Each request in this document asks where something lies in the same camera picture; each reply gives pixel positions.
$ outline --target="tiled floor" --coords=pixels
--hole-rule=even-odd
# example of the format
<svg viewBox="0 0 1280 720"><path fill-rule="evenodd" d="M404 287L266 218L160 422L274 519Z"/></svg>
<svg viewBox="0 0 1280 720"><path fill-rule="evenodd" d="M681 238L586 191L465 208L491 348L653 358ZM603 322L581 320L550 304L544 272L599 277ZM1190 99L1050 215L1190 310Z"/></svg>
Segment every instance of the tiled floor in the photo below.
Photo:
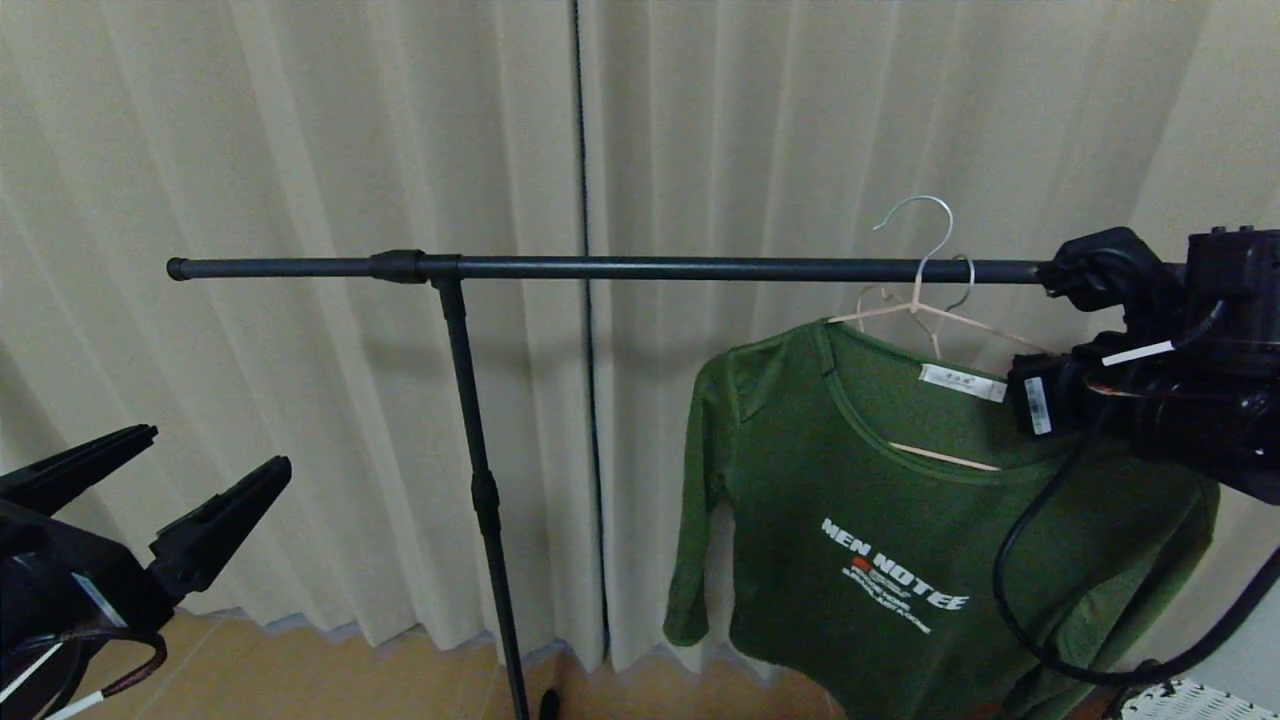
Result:
<svg viewBox="0 0 1280 720"><path fill-rule="evenodd" d="M163 630L169 661L141 685L109 698L86 719L502 719L512 717L504 669L492 642L442 652L421 632L370 648L308 628L269 632L236 618L179 615ZM81 692L100 688L150 651L111 643L95 657ZM626 673L608 664L588 675L568 652L526 667L530 703L548 687L563 696L561 717L840 719L819 687L796 673L760 682L721 660L694 675L654 655Z"/></svg>

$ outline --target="long-sleeve shirt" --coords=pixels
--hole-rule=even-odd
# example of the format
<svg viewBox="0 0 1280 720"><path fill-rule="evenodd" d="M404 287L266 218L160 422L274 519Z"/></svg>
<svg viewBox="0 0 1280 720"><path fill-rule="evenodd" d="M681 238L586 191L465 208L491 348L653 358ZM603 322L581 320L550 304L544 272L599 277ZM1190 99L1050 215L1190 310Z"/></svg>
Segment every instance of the long-sleeve shirt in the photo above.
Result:
<svg viewBox="0 0 1280 720"><path fill-rule="evenodd" d="M992 702L1006 717L1065 716L1088 687L1018 644L991 570L1076 438L1020 436L1000 388L826 322L713 359L689 416L667 637L707 633L709 519L727 501L740 651L810 676L852 720ZM1006 570L1014 612L1064 660L1107 667L1199 560L1217 501L1216 483L1100 442L1023 533Z"/></svg>

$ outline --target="black horizontal rod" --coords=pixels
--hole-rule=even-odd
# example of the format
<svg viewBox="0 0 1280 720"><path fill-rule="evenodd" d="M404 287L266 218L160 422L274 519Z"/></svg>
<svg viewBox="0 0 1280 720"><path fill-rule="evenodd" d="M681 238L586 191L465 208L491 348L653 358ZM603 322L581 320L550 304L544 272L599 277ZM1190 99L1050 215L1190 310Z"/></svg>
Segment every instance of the black horizontal rod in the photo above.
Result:
<svg viewBox="0 0 1280 720"><path fill-rule="evenodd" d="M835 258L579 258L428 255L393 250L371 258L169 260L169 277L311 278L374 277L402 283L440 278L504 279L631 279L631 281L773 281L773 282L911 282L919 260ZM980 284L1036 284L1033 260L974 260ZM932 260L924 266L931 283L969 282L963 260Z"/></svg>

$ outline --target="curtain fold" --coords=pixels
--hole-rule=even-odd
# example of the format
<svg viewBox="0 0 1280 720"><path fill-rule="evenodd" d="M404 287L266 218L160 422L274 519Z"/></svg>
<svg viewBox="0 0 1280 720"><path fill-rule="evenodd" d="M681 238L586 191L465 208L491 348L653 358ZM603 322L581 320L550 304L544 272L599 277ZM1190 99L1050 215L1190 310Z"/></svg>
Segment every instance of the curtain fold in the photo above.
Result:
<svg viewBox="0 0 1280 720"><path fill-rule="evenodd" d="M585 232L596 255L915 258L936 208L870 227L927 192L956 214L942 256L1043 259L1128 224L1176 259L1215 224L1280 225L1277 35L1267 0L4 3L0 459L159 425L65 511L145 556L289 455L289 491L188 607L370 642L421 623L452 647L495 621L434 293L179 284L169 256L575 255ZM581 283L465 290L521 644L562 638L595 667L608 626L625 669L664 644L698 368L864 288L594 282L599 495ZM1119 323L1034 287L961 311L1064 350ZM928 348L910 320L867 329ZM996 372L1019 350L942 338ZM1270 510L1222 507L1229 532L1135 653L1198 637L1252 571L1242 548L1280 541ZM727 512L717 528L694 669L732 605Z"/></svg>

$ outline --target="black metal pole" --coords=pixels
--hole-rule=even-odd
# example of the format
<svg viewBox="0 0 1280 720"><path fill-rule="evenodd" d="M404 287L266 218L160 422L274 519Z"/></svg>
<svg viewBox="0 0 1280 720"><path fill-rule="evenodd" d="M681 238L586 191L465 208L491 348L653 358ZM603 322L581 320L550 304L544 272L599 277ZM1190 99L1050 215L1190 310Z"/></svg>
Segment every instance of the black metal pole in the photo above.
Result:
<svg viewBox="0 0 1280 720"><path fill-rule="evenodd" d="M498 612L498 633L507 659L507 682L511 701L518 720L529 720L529 698L525 693L525 674L520 666L520 642L516 639L516 614L507 582L507 560L502 550L502 520L498 512L498 483L489 469L489 455L484 446L484 425L480 421L480 396L476 392L475 366L471 361L471 341L467 337L467 307L462 299L462 281L442 278L431 284L440 293L444 322L449 328L449 350L453 355L453 374L458 382L462 401L462 425L471 455L471 506L480 523L484 553L489 561L489 582L493 585L493 605Z"/></svg>
<svg viewBox="0 0 1280 720"><path fill-rule="evenodd" d="M911 282L919 260L835 258L579 258L428 255L392 250L371 258L169 260L169 277L300 278L374 277L401 283L436 278L645 279L755 282ZM1034 260L974 260L978 284L1036 284ZM966 283L969 264L931 260L924 282Z"/></svg>

